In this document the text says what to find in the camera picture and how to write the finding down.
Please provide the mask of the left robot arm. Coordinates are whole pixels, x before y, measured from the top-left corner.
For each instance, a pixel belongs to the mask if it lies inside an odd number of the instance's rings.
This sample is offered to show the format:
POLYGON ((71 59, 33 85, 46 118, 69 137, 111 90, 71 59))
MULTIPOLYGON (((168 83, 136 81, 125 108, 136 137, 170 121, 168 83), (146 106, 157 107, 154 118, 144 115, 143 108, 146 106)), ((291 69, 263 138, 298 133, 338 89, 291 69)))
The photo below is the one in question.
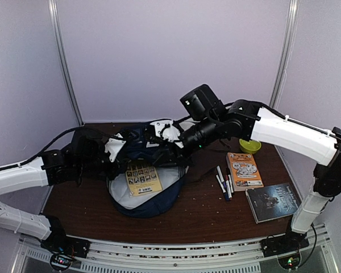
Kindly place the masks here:
MULTIPOLYGON (((111 135, 89 127, 67 129, 29 159, 1 166, 0 195, 68 181, 80 186, 89 174, 116 176, 120 169, 116 158, 127 142, 121 134, 111 135)), ((2 202, 0 228, 35 237, 43 247, 59 253, 73 246, 56 217, 30 214, 2 202)))

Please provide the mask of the yellow paperback book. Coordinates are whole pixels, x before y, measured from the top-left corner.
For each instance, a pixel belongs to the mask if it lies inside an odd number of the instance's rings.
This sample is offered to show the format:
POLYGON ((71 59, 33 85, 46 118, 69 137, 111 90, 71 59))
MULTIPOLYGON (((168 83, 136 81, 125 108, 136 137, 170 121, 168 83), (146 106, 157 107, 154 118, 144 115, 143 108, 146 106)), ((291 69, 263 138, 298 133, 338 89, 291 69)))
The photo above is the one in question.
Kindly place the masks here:
POLYGON ((125 174, 131 197, 143 196, 163 189, 156 168, 148 164, 130 164, 125 174))

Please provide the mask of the dark Wuthering Heights book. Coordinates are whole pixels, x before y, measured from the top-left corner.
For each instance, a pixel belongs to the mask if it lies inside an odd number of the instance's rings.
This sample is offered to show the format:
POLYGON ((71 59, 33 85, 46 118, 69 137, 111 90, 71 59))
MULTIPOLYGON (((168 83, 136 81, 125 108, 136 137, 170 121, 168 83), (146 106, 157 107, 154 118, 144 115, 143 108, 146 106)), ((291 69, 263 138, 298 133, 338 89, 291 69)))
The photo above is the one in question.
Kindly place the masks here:
POLYGON ((289 183, 247 189, 246 198, 257 224, 291 216, 301 204, 289 183))

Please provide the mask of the navy blue student backpack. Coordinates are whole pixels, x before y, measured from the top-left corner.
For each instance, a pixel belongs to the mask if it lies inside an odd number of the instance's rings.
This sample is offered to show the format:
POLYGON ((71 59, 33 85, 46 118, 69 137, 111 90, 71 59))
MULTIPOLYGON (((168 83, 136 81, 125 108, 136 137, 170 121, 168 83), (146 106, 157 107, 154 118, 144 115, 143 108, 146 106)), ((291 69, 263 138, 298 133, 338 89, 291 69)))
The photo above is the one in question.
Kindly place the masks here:
POLYGON ((192 166, 192 156, 180 142, 194 122, 161 119, 121 129, 134 138, 123 144, 113 159, 120 166, 106 184, 116 210, 127 217, 152 218, 176 202, 192 166))

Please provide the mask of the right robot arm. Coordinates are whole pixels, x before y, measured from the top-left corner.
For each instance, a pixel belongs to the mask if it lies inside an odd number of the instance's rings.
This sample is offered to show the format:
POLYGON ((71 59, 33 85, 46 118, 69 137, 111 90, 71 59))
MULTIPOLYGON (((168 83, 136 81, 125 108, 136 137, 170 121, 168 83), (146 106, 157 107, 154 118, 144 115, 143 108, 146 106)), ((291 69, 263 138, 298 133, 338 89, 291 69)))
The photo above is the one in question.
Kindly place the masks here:
POLYGON ((315 160, 314 184, 280 238, 282 249, 292 251, 324 206, 341 193, 341 129, 308 125, 262 102, 223 104, 206 84, 184 95, 181 103, 194 122, 188 129, 171 119, 150 123, 150 139, 160 145, 155 156, 159 166, 186 164, 195 151, 233 137, 273 144, 315 160))

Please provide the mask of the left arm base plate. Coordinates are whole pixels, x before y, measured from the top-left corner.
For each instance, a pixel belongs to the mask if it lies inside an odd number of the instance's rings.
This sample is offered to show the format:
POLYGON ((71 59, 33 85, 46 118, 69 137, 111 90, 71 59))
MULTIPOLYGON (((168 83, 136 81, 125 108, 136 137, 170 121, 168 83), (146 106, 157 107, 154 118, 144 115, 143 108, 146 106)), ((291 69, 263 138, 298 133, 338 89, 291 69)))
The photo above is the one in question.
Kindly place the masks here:
POLYGON ((90 242, 85 239, 68 237, 64 240, 40 240, 40 246, 50 253, 66 255, 70 258, 86 258, 90 242))

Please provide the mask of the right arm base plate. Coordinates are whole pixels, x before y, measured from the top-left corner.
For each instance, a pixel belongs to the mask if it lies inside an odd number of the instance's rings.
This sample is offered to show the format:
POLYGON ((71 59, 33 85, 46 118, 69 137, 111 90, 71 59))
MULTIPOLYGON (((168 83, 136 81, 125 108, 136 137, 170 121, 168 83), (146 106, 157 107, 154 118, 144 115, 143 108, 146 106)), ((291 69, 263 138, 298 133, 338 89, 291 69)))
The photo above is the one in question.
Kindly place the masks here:
POLYGON ((281 255, 293 251, 300 250, 309 246, 307 239, 288 239, 285 235, 280 236, 268 236, 260 241, 260 246, 263 252, 263 256, 271 257, 275 255, 281 255))

